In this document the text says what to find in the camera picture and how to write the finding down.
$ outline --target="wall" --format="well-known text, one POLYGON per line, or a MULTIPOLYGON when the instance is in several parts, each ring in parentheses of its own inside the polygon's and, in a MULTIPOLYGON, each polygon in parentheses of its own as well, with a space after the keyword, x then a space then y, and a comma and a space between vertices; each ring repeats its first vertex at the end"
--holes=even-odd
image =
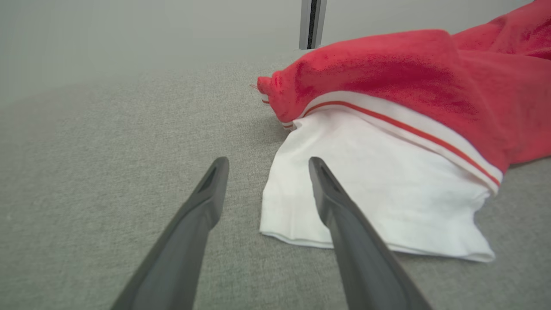
POLYGON ((457 33, 530 0, 327 0, 322 45, 417 29, 457 33))
POLYGON ((298 48, 298 0, 0 0, 0 105, 113 74, 298 48))

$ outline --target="red garment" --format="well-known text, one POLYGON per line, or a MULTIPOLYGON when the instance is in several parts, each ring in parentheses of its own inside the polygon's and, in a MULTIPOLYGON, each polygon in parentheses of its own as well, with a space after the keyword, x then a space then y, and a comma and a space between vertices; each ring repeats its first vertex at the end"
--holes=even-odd
POLYGON ((420 30, 335 43, 259 77, 258 90, 285 127, 323 106, 345 106, 438 144, 499 186, 509 164, 551 154, 551 0, 453 36, 420 30), (407 109, 375 112, 350 102, 350 92, 407 109), (315 100, 327 93, 331 101, 315 100), (452 129, 483 159, 455 138, 438 137, 438 126, 409 124, 407 111, 452 129))

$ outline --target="gray fabric surface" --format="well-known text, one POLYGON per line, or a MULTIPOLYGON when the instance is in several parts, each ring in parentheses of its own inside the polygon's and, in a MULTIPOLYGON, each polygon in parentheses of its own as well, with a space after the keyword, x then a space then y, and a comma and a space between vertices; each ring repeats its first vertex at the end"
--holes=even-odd
MULTIPOLYGON (((108 309, 217 156, 230 160, 196 309, 346 309, 332 250, 258 233, 287 132, 249 87, 298 55, 73 85, 0 110, 0 309, 108 309)), ((399 255, 435 309, 547 309, 551 159, 477 214, 491 264, 399 255)))

